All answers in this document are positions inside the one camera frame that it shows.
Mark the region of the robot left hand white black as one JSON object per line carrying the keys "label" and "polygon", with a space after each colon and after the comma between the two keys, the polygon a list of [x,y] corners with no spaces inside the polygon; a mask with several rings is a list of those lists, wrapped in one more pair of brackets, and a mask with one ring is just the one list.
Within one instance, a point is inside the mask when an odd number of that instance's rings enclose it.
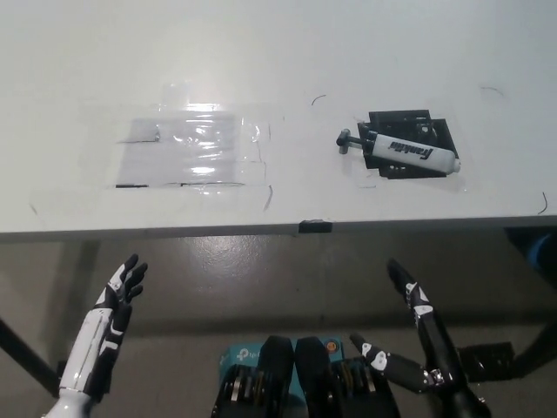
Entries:
{"label": "robot left hand white black", "polygon": [[96,402],[109,391],[131,319],[131,301],[143,291],[147,268],[134,253],[111,276],[84,317],[60,380],[61,390],[86,394]]}

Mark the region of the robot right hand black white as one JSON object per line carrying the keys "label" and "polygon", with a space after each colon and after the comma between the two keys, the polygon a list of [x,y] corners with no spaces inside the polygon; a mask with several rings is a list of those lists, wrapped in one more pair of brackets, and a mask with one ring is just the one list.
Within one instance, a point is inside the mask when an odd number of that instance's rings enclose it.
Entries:
{"label": "robot right hand black white", "polygon": [[445,417],[489,417],[486,403],[469,387],[457,349],[422,286],[397,260],[388,260],[386,268],[414,318],[426,364],[381,348],[358,333],[350,335],[352,344],[388,381],[415,394],[438,396]]}

